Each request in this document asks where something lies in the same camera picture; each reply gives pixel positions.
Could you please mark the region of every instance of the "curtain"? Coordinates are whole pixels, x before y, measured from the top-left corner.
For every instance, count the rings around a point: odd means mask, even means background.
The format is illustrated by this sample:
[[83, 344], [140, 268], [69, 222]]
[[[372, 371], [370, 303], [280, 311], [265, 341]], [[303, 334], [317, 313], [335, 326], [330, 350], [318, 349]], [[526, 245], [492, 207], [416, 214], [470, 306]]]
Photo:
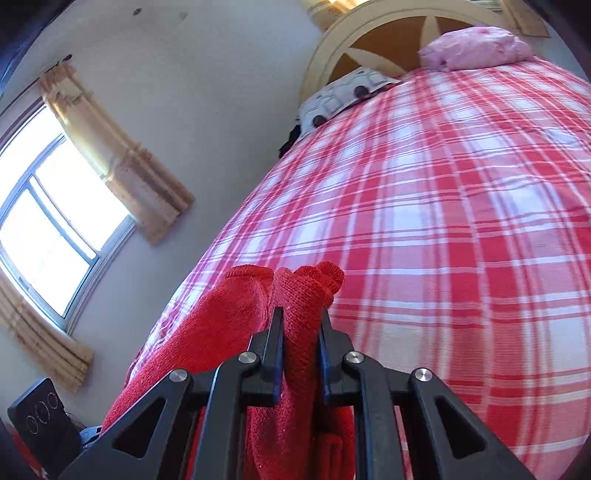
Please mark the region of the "curtain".
[[323, 32], [349, 10], [368, 0], [302, 0], [308, 16]]
[[0, 323], [53, 381], [77, 392], [92, 362], [92, 350], [45, 320], [25, 297], [0, 268]]
[[43, 100], [64, 132], [153, 244], [194, 202], [148, 150], [133, 142], [61, 62], [40, 78]]

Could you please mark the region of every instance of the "red cloth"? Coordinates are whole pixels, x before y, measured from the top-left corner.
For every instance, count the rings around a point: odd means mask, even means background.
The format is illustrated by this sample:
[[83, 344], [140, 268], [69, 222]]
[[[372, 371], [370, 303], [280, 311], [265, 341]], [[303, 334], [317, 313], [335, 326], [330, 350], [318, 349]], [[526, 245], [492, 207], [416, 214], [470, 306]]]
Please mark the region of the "red cloth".
[[17, 450], [22, 455], [22, 457], [25, 459], [26, 463], [29, 464], [29, 466], [31, 467], [31, 470], [33, 470], [35, 475], [37, 475], [39, 478], [46, 478], [45, 475], [43, 474], [43, 468], [41, 468], [41, 465], [39, 464], [39, 462], [37, 462], [37, 459], [33, 456], [31, 451], [27, 447], [27, 445], [25, 445], [25, 442], [23, 442], [21, 436], [14, 429], [14, 427], [10, 424], [5, 425], [5, 427], [6, 427], [6, 430], [8, 431], [8, 434], [12, 438], [14, 445], [16, 445]]
[[[266, 329], [273, 309], [284, 309], [284, 378], [280, 404], [250, 408], [246, 480], [351, 480], [355, 471], [349, 408], [327, 408], [319, 397], [317, 338], [322, 308], [343, 284], [330, 262], [282, 268], [244, 265], [229, 270], [199, 301], [168, 342], [125, 387], [107, 414], [107, 429], [174, 368], [198, 373], [216, 368]], [[196, 451], [197, 441], [193, 448]]]

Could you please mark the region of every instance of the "window pane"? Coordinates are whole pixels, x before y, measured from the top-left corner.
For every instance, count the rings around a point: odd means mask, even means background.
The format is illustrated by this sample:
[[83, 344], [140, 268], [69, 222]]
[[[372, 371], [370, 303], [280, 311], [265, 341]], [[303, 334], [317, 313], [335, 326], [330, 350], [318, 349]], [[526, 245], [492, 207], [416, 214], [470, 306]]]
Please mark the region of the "window pane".
[[129, 214], [70, 141], [57, 147], [36, 175], [64, 216], [96, 250]]
[[62, 133], [56, 117], [43, 107], [0, 155], [0, 205], [39, 153]]
[[94, 259], [94, 257], [96, 257], [94, 250], [91, 249], [88, 245], [86, 245], [85, 241], [82, 240], [82, 238], [80, 238], [76, 231], [72, 227], [70, 227], [70, 225], [68, 225], [65, 218], [62, 217], [60, 212], [52, 204], [51, 200], [47, 197], [47, 195], [45, 194], [45, 192], [43, 191], [35, 177], [31, 177], [30, 182], [31, 187], [33, 187], [33, 190], [43, 203], [43, 206], [49, 211], [50, 215], [53, 216], [58, 225], [64, 229], [66, 235], [68, 235], [74, 241], [74, 243], [80, 248], [80, 250], [82, 250], [86, 255], [88, 255], [90, 259]]
[[89, 266], [59, 234], [28, 190], [15, 202], [0, 228], [0, 243], [25, 280], [64, 315]]

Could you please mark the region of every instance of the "window frame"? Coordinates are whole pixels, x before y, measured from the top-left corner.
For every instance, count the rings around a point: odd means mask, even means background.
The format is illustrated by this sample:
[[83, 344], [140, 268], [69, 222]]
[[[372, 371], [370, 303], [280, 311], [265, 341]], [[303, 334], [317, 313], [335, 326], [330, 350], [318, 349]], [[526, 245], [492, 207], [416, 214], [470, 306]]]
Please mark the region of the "window frame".
[[[43, 108], [46, 108], [45, 104], [41, 99], [30, 105], [23, 114], [12, 124], [4, 135], [0, 138], [0, 154], [10, 144], [10, 142], [21, 132], [21, 130], [28, 124]], [[62, 133], [57, 138], [52, 140], [48, 146], [43, 149], [41, 153], [35, 158], [35, 160], [27, 167], [25, 172], [18, 179], [6, 200], [0, 205], [0, 228], [6, 221], [6, 218], [10, 214], [12, 207], [16, 204], [17, 200], [21, 195], [28, 191], [33, 197], [35, 202], [38, 204], [40, 209], [45, 214], [46, 218], [52, 223], [52, 225], [60, 232], [62, 237], [68, 242], [68, 244], [74, 248], [88, 264], [89, 268], [82, 278], [74, 295], [68, 303], [64, 315], [57, 313], [44, 299], [37, 293], [32, 285], [20, 274], [16, 266], [12, 263], [9, 255], [3, 246], [0, 244], [0, 262], [12, 277], [14, 283], [20, 288], [27, 300], [37, 308], [49, 321], [53, 322], [57, 327], [64, 330], [66, 333], [71, 334], [76, 322], [78, 321], [84, 306], [86, 305], [90, 295], [96, 288], [99, 280], [104, 275], [106, 269], [113, 261], [116, 254], [119, 252], [121, 246], [135, 231], [135, 224], [131, 215], [128, 215], [111, 234], [109, 239], [105, 242], [100, 251], [95, 250], [92, 246], [86, 242], [84, 237], [71, 225], [70, 221], [62, 214], [60, 208], [55, 204], [51, 196], [45, 191], [43, 184], [36, 177], [35, 173], [42, 163], [55, 151], [57, 147], [62, 145], [67, 140], [66, 136]], [[35, 179], [37, 184], [41, 187], [44, 195], [49, 199], [49, 202], [53, 207], [62, 215], [68, 226], [95, 252], [94, 259], [91, 259], [86, 255], [78, 245], [71, 239], [70, 235], [62, 228], [61, 225], [56, 221], [54, 216], [47, 210], [47, 207], [43, 205], [43, 201], [39, 198], [38, 193], [35, 191], [31, 184], [31, 179]]]

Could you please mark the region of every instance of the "star design on headboard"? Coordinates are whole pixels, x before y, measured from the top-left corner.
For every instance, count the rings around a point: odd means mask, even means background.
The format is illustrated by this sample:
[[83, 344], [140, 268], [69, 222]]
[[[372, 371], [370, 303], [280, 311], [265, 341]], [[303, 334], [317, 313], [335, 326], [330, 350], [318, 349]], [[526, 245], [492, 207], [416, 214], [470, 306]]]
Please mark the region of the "star design on headboard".
[[[441, 30], [439, 29], [437, 18], [434, 15], [428, 15], [421, 29], [421, 48], [426, 47], [440, 36]], [[388, 60], [376, 53], [362, 50], [361, 48], [349, 47], [345, 54], [362, 67], [372, 68], [389, 77], [400, 77], [407, 73], [406, 70], [392, 60]]]

